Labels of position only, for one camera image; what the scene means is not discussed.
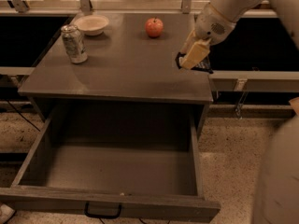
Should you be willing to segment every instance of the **gray drawer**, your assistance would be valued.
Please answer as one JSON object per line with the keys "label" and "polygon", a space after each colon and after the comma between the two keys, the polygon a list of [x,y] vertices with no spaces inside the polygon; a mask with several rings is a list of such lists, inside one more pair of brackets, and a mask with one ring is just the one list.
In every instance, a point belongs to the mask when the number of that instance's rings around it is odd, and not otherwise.
{"label": "gray drawer", "polygon": [[191,105],[58,104],[1,202],[22,210],[209,222]]}

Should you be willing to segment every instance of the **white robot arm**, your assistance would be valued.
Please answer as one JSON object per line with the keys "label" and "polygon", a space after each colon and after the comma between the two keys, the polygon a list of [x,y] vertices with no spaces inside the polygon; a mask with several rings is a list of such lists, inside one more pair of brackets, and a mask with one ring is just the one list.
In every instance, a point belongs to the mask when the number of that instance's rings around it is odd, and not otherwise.
{"label": "white robot arm", "polygon": [[[205,59],[209,46],[225,40],[237,21],[263,0],[211,0],[198,15],[194,30],[179,51],[179,66],[192,69]],[[299,48],[299,0],[269,0]]]}

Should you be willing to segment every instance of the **countertop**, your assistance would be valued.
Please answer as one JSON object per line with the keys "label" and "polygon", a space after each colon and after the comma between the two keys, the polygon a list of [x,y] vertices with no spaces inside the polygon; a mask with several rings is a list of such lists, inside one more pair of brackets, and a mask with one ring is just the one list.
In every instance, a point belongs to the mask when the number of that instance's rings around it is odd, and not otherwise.
{"label": "countertop", "polygon": [[208,73],[178,69],[175,58],[194,26],[192,14],[158,14],[164,32],[149,38],[145,21],[156,14],[100,13],[110,24],[84,37],[88,60],[72,64],[59,37],[19,88],[33,97],[142,102],[212,102]]}

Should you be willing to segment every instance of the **speckled floor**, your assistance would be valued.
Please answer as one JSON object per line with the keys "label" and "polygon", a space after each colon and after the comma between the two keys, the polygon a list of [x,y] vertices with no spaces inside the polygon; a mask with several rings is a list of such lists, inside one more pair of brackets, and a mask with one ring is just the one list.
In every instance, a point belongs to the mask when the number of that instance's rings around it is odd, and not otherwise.
{"label": "speckled floor", "polygon": [[[253,194],[259,164],[269,139],[287,119],[263,115],[237,119],[213,111],[206,119],[199,142],[204,193],[207,200],[219,201],[221,211],[212,224],[246,224],[250,221]],[[33,113],[24,113],[36,126],[42,122]],[[0,113],[0,151],[27,151],[36,130],[16,113]],[[7,187],[18,171],[18,165],[0,162],[0,186]],[[119,218],[105,223],[141,223],[139,219]],[[167,221],[143,220],[148,224]],[[102,223],[80,215],[18,211],[8,224],[82,224]]]}

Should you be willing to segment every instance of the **apple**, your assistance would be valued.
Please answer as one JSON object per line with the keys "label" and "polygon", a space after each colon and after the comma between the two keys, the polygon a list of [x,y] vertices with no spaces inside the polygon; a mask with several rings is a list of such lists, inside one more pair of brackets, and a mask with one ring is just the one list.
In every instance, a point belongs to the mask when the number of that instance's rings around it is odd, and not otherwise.
{"label": "apple", "polygon": [[160,19],[150,18],[146,21],[145,28],[149,37],[156,38],[162,33],[163,23]]}

